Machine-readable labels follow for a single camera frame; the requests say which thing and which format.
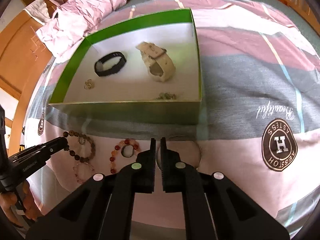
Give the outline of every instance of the red beaded bracelet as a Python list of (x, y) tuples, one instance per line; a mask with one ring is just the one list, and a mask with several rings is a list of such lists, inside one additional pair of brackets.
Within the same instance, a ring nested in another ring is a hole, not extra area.
[(111, 152), (111, 157), (110, 157), (110, 172), (112, 174), (115, 174), (117, 172), (116, 170), (116, 155), (118, 154), (119, 151), (122, 151), (126, 146), (131, 145), (133, 147), (134, 153), (137, 155), (140, 152), (139, 149), (139, 143), (134, 140), (134, 139), (126, 139), (122, 140), (119, 142), (116, 146), (115, 149)]

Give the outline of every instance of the bedspread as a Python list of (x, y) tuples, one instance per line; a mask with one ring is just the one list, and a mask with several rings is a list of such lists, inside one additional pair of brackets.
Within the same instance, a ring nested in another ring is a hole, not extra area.
[[(196, 138), (203, 153), (199, 171), (223, 172), (287, 228), (309, 214), (319, 199), (320, 59), (294, 23), (273, 7), (250, 0), (152, 0), (109, 15), (98, 29), (157, 11), (192, 9), (203, 77), (203, 106), (197, 126), (160, 125), (75, 118), (47, 104), (66, 63), (48, 65), (36, 91), (25, 128), (26, 147), (75, 130), (93, 138), (95, 172), (110, 174), (109, 158), (124, 138), (142, 150), (149, 139), (183, 135)], [(44, 133), (38, 125), (44, 117)], [(261, 138), (268, 123), (285, 120), (297, 142), (294, 161), (283, 171), (263, 161)], [(84, 149), (68, 138), (70, 148)], [(117, 169), (134, 159), (117, 159)], [(75, 160), (59, 152), (47, 162), (61, 186), (75, 190)], [(182, 199), (165, 194), (156, 169), (155, 192), (137, 194), (134, 221), (184, 228)], [(37, 203), (45, 204), (38, 194)], [(299, 227), (292, 228), (294, 234)]]

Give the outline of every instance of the wooden headboard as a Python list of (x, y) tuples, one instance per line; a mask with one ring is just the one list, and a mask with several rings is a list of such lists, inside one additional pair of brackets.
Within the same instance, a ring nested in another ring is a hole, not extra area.
[(320, 23), (305, 0), (280, 0), (304, 18), (320, 36)]

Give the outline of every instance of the silver screw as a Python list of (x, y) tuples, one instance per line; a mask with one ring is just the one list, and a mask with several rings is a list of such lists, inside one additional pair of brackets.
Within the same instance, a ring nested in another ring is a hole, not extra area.
[(224, 175), (223, 175), (223, 173), (221, 173), (221, 172), (215, 172), (215, 173), (213, 174), (213, 177), (214, 177), (215, 179), (223, 179), (223, 178), (224, 178)]
[(186, 167), (186, 164), (183, 162), (176, 163), (176, 168), (178, 169), (184, 169)]
[(94, 174), (93, 179), (95, 181), (100, 181), (103, 179), (103, 175), (101, 173)]
[(133, 163), (131, 165), (131, 168), (133, 168), (134, 170), (141, 169), (141, 167), (142, 167), (141, 163)]

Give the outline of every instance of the green box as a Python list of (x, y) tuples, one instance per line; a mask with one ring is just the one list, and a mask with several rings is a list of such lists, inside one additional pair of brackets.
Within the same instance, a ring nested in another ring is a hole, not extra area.
[[(146, 41), (167, 49), (176, 73), (166, 82), (151, 81), (140, 51)], [(119, 73), (98, 77), (94, 63), (113, 51), (123, 52)], [(95, 87), (84, 89), (93, 80)], [(159, 92), (176, 100), (156, 99)], [(196, 29), (190, 9), (144, 15), (120, 22), (86, 37), (66, 65), (49, 104), (72, 116), (161, 124), (197, 124), (201, 70)]]

